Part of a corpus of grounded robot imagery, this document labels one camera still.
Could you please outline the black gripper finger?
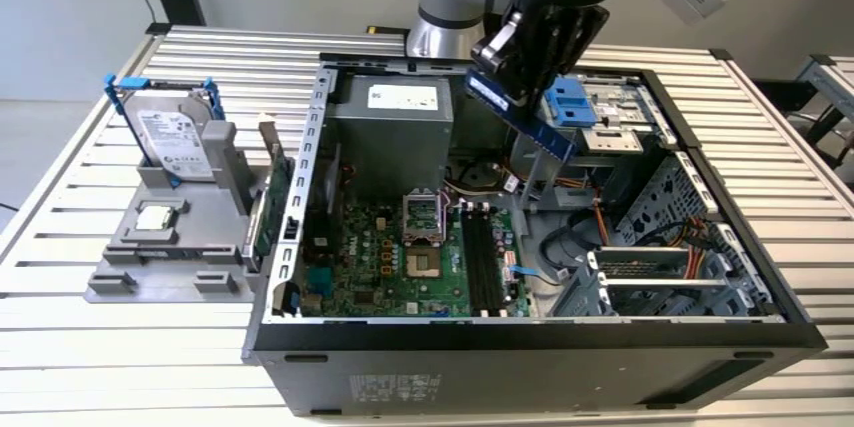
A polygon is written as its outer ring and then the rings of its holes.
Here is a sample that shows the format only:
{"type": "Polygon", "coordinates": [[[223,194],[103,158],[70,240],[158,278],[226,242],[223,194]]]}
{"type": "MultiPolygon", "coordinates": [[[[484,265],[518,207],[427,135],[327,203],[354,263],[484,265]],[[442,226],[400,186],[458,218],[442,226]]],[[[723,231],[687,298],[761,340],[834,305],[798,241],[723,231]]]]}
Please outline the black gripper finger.
{"type": "Polygon", "coordinates": [[[506,88],[521,106],[533,106],[558,75],[566,74],[609,20],[599,6],[539,6],[522,14],[506,56],[506,88]]]}
{"type": "Polygon", "coordinates": [[[479,72],[486,75],[525,73],[525,37],[527,21],[523,12],[510,6],[494,31],[475,43],[471,57],[479,72]]]}

